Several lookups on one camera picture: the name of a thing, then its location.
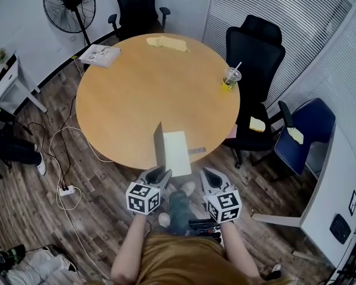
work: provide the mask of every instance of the plastic cup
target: plastic cup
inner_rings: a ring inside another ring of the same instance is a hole
[[[233,86],[241,80],[241,73],[234,68],[227,68],[224,71],[223,82],[221,84],[222,88],[231,91]]]

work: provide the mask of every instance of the round wooden table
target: round wooden table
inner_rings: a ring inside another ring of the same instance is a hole
[[[110,68],[90,66],[77,93],[79,126],[91,145],[116,163],[137,169],[156,165],[153,133],[184,131],[187,148],[205,147],[191,162],[217,148],[239,112],[238,86],[221,88],[227,63],[201,42],[188,52],[147,44],[148,34],[115,45],[120,56]]]

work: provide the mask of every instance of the fan grille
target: fan grille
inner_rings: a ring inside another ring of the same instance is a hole
[[[77,15],[68,10],[64,0],[43,0],[43,8],[50,22],[58,29],[67,33],[80,33],[82,31]],[[95,0],[82,0],[77,6],[84,29],[87,29],[94,20],[96,13]]]

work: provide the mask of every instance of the power strip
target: power strip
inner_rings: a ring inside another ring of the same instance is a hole
[[[58,193],[60,196],[65,197],[66,195],[73,194],[75,192],[74,186],[67,186],[68,190],[63,190],[61,187],[58,187]]]

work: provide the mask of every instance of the brown shirt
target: brown shirt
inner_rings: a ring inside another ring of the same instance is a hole
[[[254,284],[226,260],[223,247],[216,241],[199,236],[173,236],[165,233],[153,233],[145,240],[140,274],[136,283]],[[264,284],[289,283],[287,278],[280,278]]]

